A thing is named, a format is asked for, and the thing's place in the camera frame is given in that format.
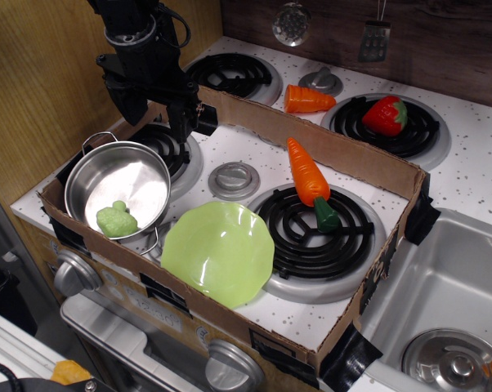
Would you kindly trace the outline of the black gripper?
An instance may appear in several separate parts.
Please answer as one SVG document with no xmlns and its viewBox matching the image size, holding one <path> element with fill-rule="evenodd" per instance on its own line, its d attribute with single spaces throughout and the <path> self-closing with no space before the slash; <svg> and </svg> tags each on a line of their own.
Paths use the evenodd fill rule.
<svg viewBox="0 0 492 392">
<path fill-rule="evenodd" d="M 124 119 L 136 126 L 148 110 L 148 100 L 167 107 L 168 122 L 177 143 L 192 132 L 210 136 L 218 127 L 217 110 L 198 101 L 198 85 L 179 65 L 175 15 L 150 15 L 141 23 L 128 18 L 105 26 L 114 54 L 99 56 L 110 98 Z"/>
</svg>

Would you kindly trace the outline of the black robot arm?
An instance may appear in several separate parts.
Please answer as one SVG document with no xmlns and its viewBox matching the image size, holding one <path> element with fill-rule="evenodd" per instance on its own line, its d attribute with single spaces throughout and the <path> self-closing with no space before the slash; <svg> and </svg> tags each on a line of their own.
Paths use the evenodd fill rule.
<svg viewBox="0 0 492 392">
<path fill-rule="evenodd" d="M 210 136 L 217 129 L 217 111 L 198 97 L 199 84 L 179 64 L 181 49 L 174 20 L 186 24 L 159 1 L 90 1 L 104 22 L 104 35 L 114 52 L 101 54 L 96 64 L 111 100 L 125 120 L 137 125 L 153 101 L 164 105 L 176 141 L 185 142 L 196 131 Z"/>
</svg>

